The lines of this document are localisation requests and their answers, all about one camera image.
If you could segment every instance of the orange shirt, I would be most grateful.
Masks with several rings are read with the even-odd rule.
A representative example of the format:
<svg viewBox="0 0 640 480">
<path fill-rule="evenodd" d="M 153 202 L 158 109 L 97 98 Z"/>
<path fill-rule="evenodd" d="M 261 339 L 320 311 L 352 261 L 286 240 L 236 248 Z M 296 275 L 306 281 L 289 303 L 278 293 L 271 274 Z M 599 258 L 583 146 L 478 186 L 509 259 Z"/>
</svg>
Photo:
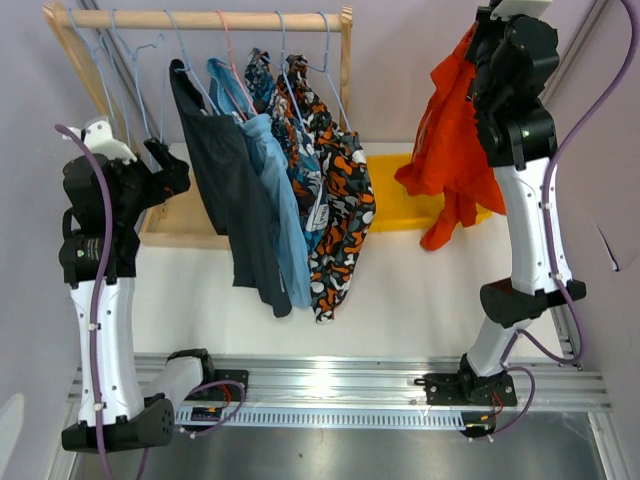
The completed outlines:
<svg viewBox="0 0 640 480">
<path fill-rule="evenodd" d="M 458 222 L 476 223 L 476 204 L 505 214 L 500 188 L 487 164 L 476 132 L 475 108 L 469 87 L 475 65 L 464 59 L 475 25 L 453 53 L 431 72 L 436 86 L 418 132 L 411 163 L 395 179 L 409 195 L 444 193 L 444 208 L 420 242 L 427 250 L 446 244 Z"/>
</svg>

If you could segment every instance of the yellow tray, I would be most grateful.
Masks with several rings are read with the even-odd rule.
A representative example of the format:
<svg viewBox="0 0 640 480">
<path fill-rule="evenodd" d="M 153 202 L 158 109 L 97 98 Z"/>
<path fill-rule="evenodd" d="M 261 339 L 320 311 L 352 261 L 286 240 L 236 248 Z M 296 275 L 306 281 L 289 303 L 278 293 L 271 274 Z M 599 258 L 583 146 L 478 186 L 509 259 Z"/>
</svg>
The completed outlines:
<svg viewBox="0 0 640 480">
<path fill-rule="evenodd" d="M 410 197 L 393 176 L 398 168 L 411 162 L 411 154 L 367 157 L 369 176 L 376 197 L 376 216 L 372 232 L 394 230 L 426 230 L 431 227 L 444 206 L 444 196 L 419 195 Z M 491 216 L 491 211 L 478 205 L 476 222 Z"/>
</svg>

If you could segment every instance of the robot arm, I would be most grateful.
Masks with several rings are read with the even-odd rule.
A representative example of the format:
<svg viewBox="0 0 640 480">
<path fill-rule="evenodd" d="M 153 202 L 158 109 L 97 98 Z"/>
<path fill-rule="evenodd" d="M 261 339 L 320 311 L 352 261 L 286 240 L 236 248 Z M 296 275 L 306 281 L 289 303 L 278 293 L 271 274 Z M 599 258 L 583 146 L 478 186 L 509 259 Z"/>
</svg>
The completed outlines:
<svg viewBox="0 0 640 480">
<path fill-rule="evenodd" d="M 558 37 L 537 19 L 545 1 L 503 0 L 480 7 L 466 59 L 476 65 L 470 85 L 480 143 L 502 192 L 511 237 L 512 273 L 484 285 L 480 300 L 485 319 L 480 334 L 462 357 L 460 370 L 428 374 L 427 400 L 434 405 L 491 406 L 491 394 L 517 403 L 513 382 L 503 366 L 517 332 L 550 307 L 565 303 L 556 281 L 573 300 L 586 295 L 567 265 L 555 202 L 555 174 L 549 202 L 542 191 L 550 158 L 557 148 L 555 126 L 538 95 L 559 63 Z M 543 221 L 548 211 L 553 237 Z M 553 239 L 559 274 L 552 276 L 549 240 Z"/>
<path fill-rule="evenodd" d="M 145 146 L 163 167 L 151 173 L 122 142 L 115 140 L 106 119 L 76 130 L 94 153 L 112 195 L 113 240 L 98 305 L 97 371 L 107 452 L 160 446 L 173 434 L 174 407 L 197 386 L 213 380 L 206 350 L 178 352 L 144 392 L 136 381 L 131 312 L 135 290 L 135 257 L 139 239 L 135 224 L 142 211 L 189 189 L 189 166 L 155 139 Z M 90 352 L 91 296 L 104 248 L 105 213 L 95 172 L 82 156 L 63 169 L 64 189 L 71 200 L 63 217 L 60 263 L 71 287 L 80 327 L 82 400 L 78 422 L 62 432 L 66 450 L 96 452 L 96 399 Z M 72 230 L 72 218 L 80 228 Z"/>
</svg>

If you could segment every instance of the white wall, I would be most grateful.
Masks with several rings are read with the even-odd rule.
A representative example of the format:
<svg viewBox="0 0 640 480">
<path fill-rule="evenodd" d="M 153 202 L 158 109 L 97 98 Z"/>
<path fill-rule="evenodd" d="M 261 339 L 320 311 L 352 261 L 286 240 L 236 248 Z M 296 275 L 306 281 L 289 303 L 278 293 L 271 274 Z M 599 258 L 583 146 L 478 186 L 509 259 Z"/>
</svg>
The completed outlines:
<svg viewBox="0 0 640 480">
<path fill-rule="evenodd" d="M 555 0 L 544 19 L 559 29 L 563 52 L 580 24 L 592 0 Z M 352 127 L 366 141 L 413 141 L 415 130 L 433 93 L 429 73 L 460 41 L 475 19 L 476 7 L 488 0 L 100 0 L 103 9 L 181 9 L 223 11 L 339 12 L 342 5 L 353 5 L 352 81 L 350 120 Z M 180 55 L 176 36 L 165 32 L 170 42 L 171 58 Z M 155 33 L 123 31 L 131 45 L 148 43 Z M 182 34 L 194 68 L 208 88 L 205 61 L 216 56 L 227 58 L 224 32 L 184 32 Z M 252 47 L 266 49 L 279 58 L 279 32 L 232 33 L 234 55 L 239 71 L 244 70 Z M 322 65 L 325 37 L 318 33 L 291 33 L 287 36 L 287 53 L 304 53 L 311 64 Z M 331 68 L 334 79 L 339 74 L 340 40 L 332 35 Z M 141 85 L 156 118 L 159 116 L 162 54 L 146 50 L 141 59 Z M 310 84 L 329 105 L 339 112 L 325 78 L 310 72 Z M 183 135 L 175 113 L 173 97 L 167 91 L 169 113 L 168 138 L 182 141 Z"/>
<path fill-rule="evenodd" d="M 618 1 L 578 59 L 551 110 L 561 136 L 606 88 L 622 64 L 630 38 L 629 21 Z M 576 138 L 558 172 L 558 198 L 567 255 L 577 278 L 587 282 L 579 309 L 587 323 L 590 367 L 604 374 L 618 430 L 640 477 L 640 59 L 610 101 Z M 620 265 L 614 273 L 599 226 Z"/>
<path fill-rule="evenodd" d="M 0 451 L 0 465 L 11 455 L 0 477 L 11 480 L 45 474 L 78 364 L 75 315 L 57 261 L 67 208 L 62 166 L 78 152 L 53 125 L 83 125 L 95 114 L 42 4 L 8 2 L 0 16 L 0 408 L 15 394 L 26 400 L 13 454 Z"/>
</svg>

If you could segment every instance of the wooden clothes rack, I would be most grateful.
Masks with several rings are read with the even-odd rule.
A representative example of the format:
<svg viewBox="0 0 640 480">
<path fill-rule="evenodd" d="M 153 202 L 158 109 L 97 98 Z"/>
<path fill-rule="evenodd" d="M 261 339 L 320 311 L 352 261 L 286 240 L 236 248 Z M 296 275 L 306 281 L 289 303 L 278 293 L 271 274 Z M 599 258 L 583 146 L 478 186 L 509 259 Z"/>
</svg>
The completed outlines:
<svg viewBox="0 0 640 480">
<path fill-rule="evenodd" d="M 50 2 L 44 6 L 44 14 L 54 35 L 69 57 L 73 68 L 82 80 L 98 112 L 108 115 L 109 104 L 105 96 L 97 66 L 87 51 L 84 42 L 75 32 L 78 28 L 110 29 L 111 11 L 107 10 L 71 10 L 59 2 Z M 224 30 L 220 16 L 215 12 L 171 12 L 180 30 Z M 276 13 L 239 13 L 224 12 L 230 31 L 281 31 L 282 24 Z M 327 25 L 317 13 L 285 13 L 285 27 L 288 32 L 326 32 Z M 164 11 L 125 11 L 117 10 L 113 15 L 115 26 L 119 29 L 174 30 L 169 15 Z M 339 32 L 341 36 L 340 56 L 340 100 L 345 112 L 349 109 L 349 84 L 351 72 L 351 28 L 353 13 L 351 7 L 343 7 L 341 13 L 327 15 L 329 30 Z M 116 121 L 125 131 L 122 114 L 114 99 Z M 344 129 L 344 118 L 340 125 Z"/>
<path fill-rule="evenodd" d="M 106 10 L 67 10 L 59 2 L 50 2 L 44 6 L 44 14 L 60 42 L 73 68 L 80 77 L 91 100 L 101 115 L 109 115 L 109 101 L 120 132 L 126 132 L 122 110 L 113 95 L 105 93 L 100 72 L 92 59 L 91 52 L 77 28 L 110 29 L 111 11 Z M 171 12 L 176 27 L 180 30 L 224 30 L 220 16 L 216 12 Z M 224 12 L 230 31 L 281 31 L 282 24 L 276 13 L 232 13 Z M 288 32 L 327 32 L 327 24 L 317 13 L 285 13 L 284 23 Z M 115 26 L 119 29 L 174 30 L 171 18 L 164 11 L 125 11 L 117 10 L 113 14 Z M 340 100 L 345 112 L 349 110 L 349 84 L 351 72 L 351 28 L 353 13 L 351 7 L 343 7 L 341 13 L 327 15 L 331 32 L 341 36 L 340 56 Z M 345 120 L 340 116 L 340 125 L 345 129 Z M 195 181 L 191 189 L 169 199 L 163 205 L 151 208 L 145 215 L 140 230 L 140 239 L 146 245 L 164 247 L 192 247 L 227 249 L 227 237 L 216 235 L 206 215 Z"/>
</svg>

